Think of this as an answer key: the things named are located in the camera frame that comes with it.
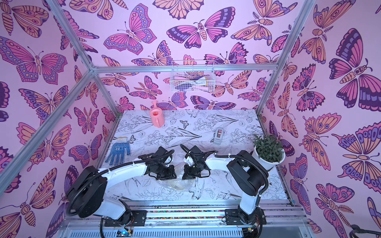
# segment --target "purple butterfly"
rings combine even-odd
[[[159,89],[157,89],[159,86],[157,86],[156,83],[153,83],[152,79],[148,76],[144,77],[144,84],[147,88],[144,86],[144,84],[140,82],[138,83],[140,84],[141,88],[134,87],[134,89],[142,91],[131,92],[129,93],[129,95],[134,97],[141,97],[144,99],[149,97],[150,99],[155,100],[155,96],[157,96],[158,94],[162,94],[162,92]]]
[[[184,108],[187,107],[188,104],[185,102],[185,99],[187,97],[185,96],[185,92],[178,92],[174,93],[171,100],[168,102],[159,102],[157,104],[157,107],[161,108],[162,110],[177,110],[176,107]]]
[[[6,108],[9,101],[9,88],[4,82],[0,82],[0,108]],[[0,122],[8,119],[8,113],[0,110]]]
[[[277,128],[275,127],[272,121],[269,122],[269,131],[270,131],[270,134],[278,138],[278,140],[283,146],[283,149],[286,152],[286,156],[292,156],[295,153],[294,147],[292,147],[292,145],[285,139],[281,139],[282,136],[278,133]]]
[[[210,102],[208,99],[200,96],[191,96],[190,100],[195,105],[194,108],[201,109],[201,110],[216,110],[216,109],[232,109],[236,106],[235,103],[232,102],[217,102],[212,101]]]
[[[215,27],[228,28],[234,19],[234,15],[234,7],[224,8],[208,18],[204,25],[201,23],[203,20],[201,20],[197,27],[190,25],[175,26],[167,31],[167,35],[179,43],[183,43],[186,40],[184,46],[187,49],[194,46],[200,48],[201,38],[206,40],[207,34],[214,43],[221,37],[227,36],[227,30]]]
[[[65,194],[69,191],[69,188],[73,185],[73,183],[78,178],[78,171],[75,168],[74,165],[70,165],[67,169],[66,176],[65,176],[65,183],[64,183],[64,191]],[[57,231],[59,230],[62,222],[65,218],[65,211],[67,209],[67,206],[69,205],[69,201],[67,200],[66,196],[63,196],[61,201],[63,202],[57,209],[56,213],[54,213],[48,230],[46,231],[46,238],[51,238]]]
[[[148,28],[150,24],[148,7],[139,3],[130,14],[129,27],[131,31],[127,29],[127,34],[118,33],[109,36],[103,44],[107,49],[117,49],[119,51],[127,49],[138,55],[143,50],[143,46],[139,42],[152,43],[156,39],[156,36]]]
[[[0,36],[0,53],[8,63],[17,65],[16,69],[23,82],[36,82],[38,75],[50,84],[58,84],[58,73],[64,71],[66,58],[57,53],[46,54],[42,58],[31,55],[16,42]]]
[[[288,164],[290,174],[294,176],[290,180],[291,190],[298,196],[299,203],[304,207],[306,214],[311,215],[311,204],[308,194],[303,187],[304,181],[302,180],[307,174],[307,167],[307,156],[303,153],[300,154],[300,157],[296,158],[295,163]]]
[[[98,158],[98,149],[101,146],[102,134],[97,135],[91,145],[77,145],[69,150],[69,156],[73,157],[75,161],[81,161],[82,168],[86,167],[90,158],[96,160]]]

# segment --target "pink butterfly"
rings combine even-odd
[[[235,103],[232,102],[216,102],[216,101],[209,101],[208,99],[200,96],[191,96],[190,100],[195,105],[194,108],[200,109],[200,110],[216,110],[216,109],[232,109],[236,106]]]
[[[115,121],[116,117],[110,108],[102,107],[102,112],[107,123],[110,123],[110,121]]]
[[[20,139],[20,143],[23,145],[25,145],[25,143],[29,141],[32,135],[36,132],[34,128],[22,122],[19,123],[16,130],[19,132],[17,136]],[[65,145],[69,140],[70,132],[71,127],[70,125],[67,125],[58,131],[53,139],[50,138],[49,140],[44,140],[29,159],[32,165],[27,169],[27,171],[30,171],[33,165],[44,162],[47,157],[50,157],[52,160],[61,160],[61,163],[63,163],[61,157],[65,152]]]
[[[131,31],[127,29],[126,33],[109,36],[103,44],[107,49],[117,49],[119,51],[127,49],[138,55],[143,50],[143,46],[139,42],[152,43],[156,40],[156,36],[148,28],[150,24],[148,7],[139,3],[130,14],[129,26]]]
[[[50,84],[58,84],[58,73],[64,71],[67,64],[63,55],[51,53],[42,58],[38,55],[33,57],[24,47],[16,42],[0,36],[0,53],[8,63],[17,65],[21,81],[36,82],[38,75]]]
[[[127,110],[133,110],[135,108],[135,106],[128,102],[128,98],[126,96],[124,97],[121,97],[119,99],[119,103],[117,103],[117,109],[120,113],[124,113],[124,111],[127,111]]]
[[[298,76],[292,83],[292,89],[299,91],[298,96],[302,96],[296,103],[296,109],[303,112],[307,108],[314,111],[318,105],[321,105],[325,97],[318,92],[308,91],[309,85],[312,84],[311,79],[315,72],[315,64],[310,64],[308,68],[303,68],[300,76]]]
[[[158,94],[162,94],[162,92],[159,89],[157,89],[159,86],[157,86],[156,83],[153,83],[152,79],[148,76],[144,77],[144,84],[147,88],[144,86],[144,84],[140,82],[138,83],[140,84],[141,88],[134,87],[134,89],[142,91],[131,92],[129,93],[129,95],[134,97],[141,97],[144,99],[149,97],[150,99],[155,100],[155,96],[157,96]]]
[[[161,9],[169,9],[169,15],[177,20],[185,19],[189,11],[200,10],[204,0],[155,0],[153,5]]]
[[[37,6],[15,6],[11,8],[8,5],[9,2],[1,2],[1,9],[4,12],[2,14],[3,24],[8,34],[11,35],[13,31],[13,19],[11,16],[13,12],[13,17],[27,34],[35,38],[40,37],[42,30],[37,26],[42,26],[48,20],[49,13]]]
[[[241,93],[240,95],[238,95],[238,98],[243,98],[244,100],[248,99],[251,102],[259,101],[267,85],[267,81],[265,79],[266,77],[260,78],[258,80],[257,89],[253,88],[253,92]]]
[[[82,78],[82,74],[81,74],[81,71],[79,71],[78,67],[75,66],[74,67],[74,79],[75,81],[78,83]],[[78,95],[77,99],[76,100],[79,100],[82,98],[83,94],[86,95],[86,97],[88,97],[90,95],[90,100],[91,100],[91,103],[94,105],[94,107],[98,107],[96,104],[95,104],[95,99],[96,99],[96,93],[98,92],[98,86],[96,85],[95,82],[93,83],[89,83]]]
[[[103,137],[104,137],[104,141],[107,140],[107,138],[109,137],[109,134],[110,134],[110,130],[107,129],[104,125],[102,125],[102,130],[103,130]]]
[[[235,15],[235,8],[228,7],[217,11],[203,25],[201,20],[198,26],[175,26],[167,31],[167,35],[174,41],[183,43],[185,48],[201,47],[201,38],[207,39],[207,35],[212,42],[216,43],[221,37],[227,36],[227,30],[215,27],[227,28],[232,23]]]
[[[82,132],[86,134],[87,131],[94,133],[95,125],[97,123],[97,117],[99,115],[99,110],[95,110],[91,114],[92,109],[90,108],[89,113],[87,113],[86,108],[83,108],[83,112],[78,108],[74,107],[74,113],[78,117],[78,125],[82,126]]]
[[[255,63],[257,63],[257,64],[268,64],[268,63],[276,63],[277,61],[278,61],[278,59],[279,59],[279,54],[277,54],[276,56],[274,56],[273,58],[271,58],[269,55],[267,55],[269,58],[270,58],[270,60],[268,60],[266,57],[264,57],[263,55],[261,55],[261,54],[255,54],[254,56],[253,56],[253,60],[254,60],[254,62]]]
[[[298,70],[298,67],[291,63],[292,62],[288,62],[288,59],[287,59],[287,62],[285,63],[285,65],[283,65],[283,69],[281,73],[281,76],[283,75],[283,81],[286,81],[289,75],[294,74]]]
[[[254,0],[254,5],[258,13],[263,18],[275,18],[283,16],[289,13],[292,9],[297,6],[298,3],[293,3],[289,7],[283,7],[279,1],[272,2],[272,0],[261,1]],[[253,12],[253,16],[256,20],[249,21],[247,24],[260,23],[264,26],[269,26],[273,24],[273,21],[270,19],[259,19],[260,17]],[[267,45],[271,45],[272,36],[269,30],[260,24],[255,24],[253,26],[246,27],[242,30],[234,33],[231,38],[237,40],[249,40],[254,37],[254,40],[267,40]]]
[[[83,48],[85,49],[85,51],[90,51],[90,52],[98,53],[98,51],[96,49],[94,49],[93,47],[85,44],[84,42],[86,42],[86,40],[83,39],[83,38],[98,39],[99,36],[97,36],[97,35],[95,35],[95,34],[93,34],[91,32],[88,32],[87,30],[79,29],[78,24],[74,21],[73,17],[70,15],[70,13],[68,11],[66,11],[66,10],[63,10],[63,11],[64,11],[64,14],[66,16],[66,19],[69,21],[69,23],[72,26],[75,34],[78,36],[78,39],[81,42],[81,44],[82,44]],[[63,36],[61,37],[61,50],[66,49],[69,44],[70,44],[70,48],[72,48],[73,46],[72,46],[69,38],[67,37],[64,29],[61,27],[61,25],[57,21],[56,17],[54,17],[54,19],[56,20],[56,23],[57,23],[57,25],[59,27],[59,30],[63,34]],[[74,57],[74,61],[77,61],[78,53],[75,51],[75,49],[73,49],[73,57]]]
[[[251,70],[245,70],[242,71],[240,74],[238,74],[231,83],[229,83],[229,80],[225,85],[216,85],[215,86],[215,92],[212,93],[213,97],[221,97],[225,93],[225,89],[233,95],[233,89],[232,88],[237,88],[237,89],[243,89],[247,87],[249,84],[246,82],[249,79],[249,76],[251,75]]]
[[[177,110],[177,107],[184,108],[188,106],[188,104],[185,102],[185,99],[187,99],[185,92],[177,92],[173,94],[171,100],[168,98],[168,102],[157,103],[157,107],[163,110]]]
[[[69,93],[67,86],[61,87],[53,98],[51,98],[51,94],[50,98],[46,98],[35,91],[24,88],[20,88],[19,92],[21,92],[21,95],[25,98],[29,106],[33,109],[36,109],[38,118],[40,118],[40,125],[44,123],[44,121],[50,116],[53,110],[57,108],[57,106],[64,98],[66,98],[67,94]]]
[[[126,4],[122,0],[112,0],[114,3],[118,4],[120,7],[128,10]],[[88,12],[88,13],[96,13],[101,4],[103,2],[103,6],[101,10],[98,12],[97,17],[103,20],[110,20],[114,13],[112,9],[112,5],[109,0],[95,0],[95,1],[87,1],[87,0],[71,0],[69,6],[77,11]]]
[[[275,114],[275,104],[274,104],[275,98],[274,98],[274,95],[275,95],[275,93],[277,93],[278,88],[279,88],[279,82],[277,82],[274,85],[274,87],[271,90],[269,99],[267,99],[267,101],[266,101],[266,107],[267,107],[267,109],[270,109],[270,112],[272,112],[273,115]]]
[[[232,50],[230,51],[230,54],[229,54],[229,58],[227,58],[227,52],[226,52],[226,57],[223,57],[221,55],[222,58],[218,57],[218,56],[215,56],[213,54],[206,54],[205,57],[204,57],[204,60],[206,60],[206,64],[245,64],[246,63],[246,54],[248,53],[248,51],[246,49],[243,48],[244,45],[241,44],[240,42],[238,42],[237,44],[235,44],[232,48]],[[221,76],[225,73],[225,71],[215,71],[215,74],[217,76]]]
[[[167,44],[165,43],[165,40],[160,42],[159,46],[157,47],[156,51],[156,57],[152,57],[152,59],[133,59],[131,62],[134,64],[137,64],[139,66],[157,66],[157,65],[178,65],[177,63],[173,62],[171,55],[171,51],[169,50]],[[160,72],[153,72],[155,74],[155,77],[157,78],[157,75]]]

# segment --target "wire basket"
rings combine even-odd
[[[172,72],[169,81],[169,84],[171,86],[171,92],[214,92],[216,85],[214,61],[193,60],[192,67],[190,69],[187,69],[187,71],[181,70],[181,65],[174,65],[174,63],[176,62],[178,62],[177,64],[182,65],[184,65],[185,63],[185,61],[182,60],[172,61]]]

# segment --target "butterfly wallpaper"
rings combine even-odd
[[[281,171],[315,237],[347,238],[352,224],[381,231],[379,33],[369,32],[378,8],[316,1],[262,113],[285,148],[289,168]]]

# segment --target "table surface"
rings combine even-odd
[[[106,191],[114,199],[127,198],[135,201],[189,201],[241,199],[242,191],[229,171],[212,170],[208,178],[181,180],[184,173],[185,152],[179,144],[188,148],[196,145],[201,151],[217,150],[220,155],[237,154],[241,150],[253,151],[254,135],[262,135],[254,110],[174,110],[163,111],[165,124],[161,128],[152,125],[149,111],[126,111],[117,127],[102,167],[132,161],[139,155],[156,152],[159,146],[174,149],[172,165],[177,179],[160,181],[148,175],[134,177]],[[221,145],[213,144],[214,132],[224,128]],[[130,155],[122,161],[108,158],[114,143],[130,144]],[[287,199],[276,169],[269,172],[269,188],[262,199]]]

